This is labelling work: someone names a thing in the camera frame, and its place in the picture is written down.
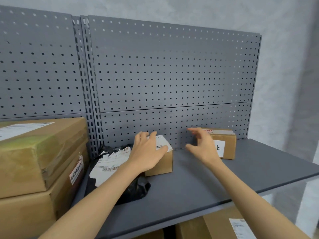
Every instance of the barcode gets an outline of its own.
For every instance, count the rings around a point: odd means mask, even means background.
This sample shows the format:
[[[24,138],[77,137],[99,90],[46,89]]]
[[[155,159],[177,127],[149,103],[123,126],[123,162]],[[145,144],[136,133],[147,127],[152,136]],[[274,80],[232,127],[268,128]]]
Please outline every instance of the barcode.
[[[117,170],[119,168],[119,166],[117,166],[117,167],[112,167],[112,168],[104,168],[104,169],[102,169],[102,171],[103,172],[109,172],[109,171],[114,171],[114,170]]]

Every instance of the gray metal shelf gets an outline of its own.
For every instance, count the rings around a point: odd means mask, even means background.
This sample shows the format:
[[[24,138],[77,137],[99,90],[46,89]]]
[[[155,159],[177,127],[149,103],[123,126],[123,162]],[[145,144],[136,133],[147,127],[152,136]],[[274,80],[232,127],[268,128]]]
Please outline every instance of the gray metal shelf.
[[[319,166],[252,139],[237,141],[235,160],[223,160],[257,193],[319,175]],[[173,152],[173,172],[148,177],[141,200],[115,206],[97,238],[131,238],[221,209],[231,201],[222,185],[185,149]],[[80,201],[87,177],[75,198]]]

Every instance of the white label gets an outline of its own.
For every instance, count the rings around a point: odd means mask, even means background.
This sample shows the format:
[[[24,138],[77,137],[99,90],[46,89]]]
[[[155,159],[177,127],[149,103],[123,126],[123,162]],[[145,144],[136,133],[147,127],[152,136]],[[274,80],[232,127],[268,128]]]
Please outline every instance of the white label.
[[[95,186],[99,187],[104,181],[112,176],[119,168],[119,166],[129,159],[131,148],[119,150],[116,153],[105,154],[98,160],[92,171],[90,178],[96,179]]]
[[[237,239],[256,239],[244,219],[229,219]]]
[[[163,135],[158,135],[156,136],[156,150],[159,150],[161,147],[167,145],[168,146],[168,151],[170,152],[173,150],[172,146],[169,144],[169,142],[165,139]]]
[[[213,129],[203,129],[209,134],[223,134],[223,135],[235,135],[232,130],[213,130]]]
[[[0,128],[0,141],[19,136],[26,132],[31,132],[35,129],[50,125],[52,123],[54,122],[14,124]]]
[[[224,150],[225,150],[225,141],[221,140],[214,140],[215,147],[217,149],[218,156],[222,158],[224,156]]]
[[[72,185],[77,180],[77,178],[78,178],[78,176],[79,176],[79,174],[80,174],[82,169],[83,169],[83,156],[81,155],[80,156],[80,161],[75,166],[75,168],[73,169],[72,173],[70,173],[70,175],[69,175]]]

